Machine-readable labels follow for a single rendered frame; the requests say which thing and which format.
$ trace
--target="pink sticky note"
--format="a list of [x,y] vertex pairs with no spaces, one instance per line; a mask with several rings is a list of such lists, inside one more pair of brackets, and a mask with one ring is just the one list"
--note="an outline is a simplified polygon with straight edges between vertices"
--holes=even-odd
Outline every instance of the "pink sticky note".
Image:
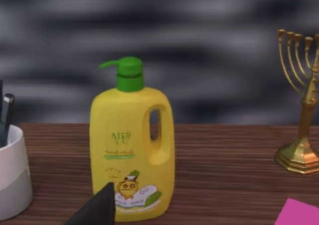
[[319,225],[319,208],[287,199],[274,225]]

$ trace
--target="tabletop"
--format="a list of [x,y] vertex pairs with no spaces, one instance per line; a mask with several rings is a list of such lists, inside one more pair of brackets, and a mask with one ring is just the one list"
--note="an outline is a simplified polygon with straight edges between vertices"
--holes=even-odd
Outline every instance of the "tabletop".
[[[34,200],[2,225],[62,225],[91,197],[89,125],[22,124]],[[319,144],[319,127],[311,142]],[[294,126],[176,125],[176,181],[168,211],[128,225],[273,225],[287,198],[319,207],[319,174],[274,162]]]

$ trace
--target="brass candelabrum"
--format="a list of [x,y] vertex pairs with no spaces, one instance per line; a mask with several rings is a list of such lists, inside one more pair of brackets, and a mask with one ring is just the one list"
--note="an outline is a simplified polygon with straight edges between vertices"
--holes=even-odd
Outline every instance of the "brass candelabrum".
[[[283,42],[283,38],[285,34],[286,34],[285,30],[283,29],[278,30],[280,61],[288,82],[302,96],[302,100],[301,100],[302,109],[301,109],[298,133],[295,140],[291,144],[281,147],[275,155],[275,160],[281,166],[283,166],[289,171],[302,173],[302,174],[309,174],[309,173],[319,171],[319,155],[311,147],[309,143],[309,131],[310,131],[311,120],[312,120],[314,109],[318,103],[317,93],[319,92],[319,90],[316,89],[316,84],[319,83],[319,80],[316,78],[316,76],[317,76],[317,73],[319,72],[319,67],[318,67],[319,34],[315,35],[317,50],[316,50],[315,61],[313,64],[310,64],[309,62],[309,49],[314,39],[312,37],[305,37],[305,61],[309,71],[309,73],[307,73],[305,69],[303,68],[299,58],[299,46],[303,36],[301,34],[297,34],[294,32],[287,32],[288,60],[289,60],[294,77],[304,87],[304,90],[300,90],[294,84],[294,82],[291,80],[287,72],[284,59],[283,59],[283,53],[282,53],[282,42]],[[305,80],[302,80],[300,76],[298,75],[298,73],[296,72],[296,69],[292,60],[292,56],[291,56],[292,43],[294,43],[295,45],[295,55],[296,55],[297,65],[303,77],[305,78]]]

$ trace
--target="shampoo bottle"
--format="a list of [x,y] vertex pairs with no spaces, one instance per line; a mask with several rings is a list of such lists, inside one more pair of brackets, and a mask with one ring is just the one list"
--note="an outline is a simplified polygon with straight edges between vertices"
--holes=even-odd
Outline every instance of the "shampoo bottle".
[[[99,94],[90,115],[93,193],[115,184],[117,222],[152,219],[170,204],[175,176],[171,106],[160,91],[144,87],[143,63],[124,57],[100,66],[117,65],[116,88]],[[159,112],[156,139],[150,114]]]

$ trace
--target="handle hole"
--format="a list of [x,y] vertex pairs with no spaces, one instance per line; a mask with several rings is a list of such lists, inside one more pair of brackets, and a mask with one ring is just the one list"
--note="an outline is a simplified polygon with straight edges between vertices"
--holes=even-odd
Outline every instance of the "handle hole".
[[153,110],[150,113],[150,135],[151,140],[157,140],[160,137],[160,111]]

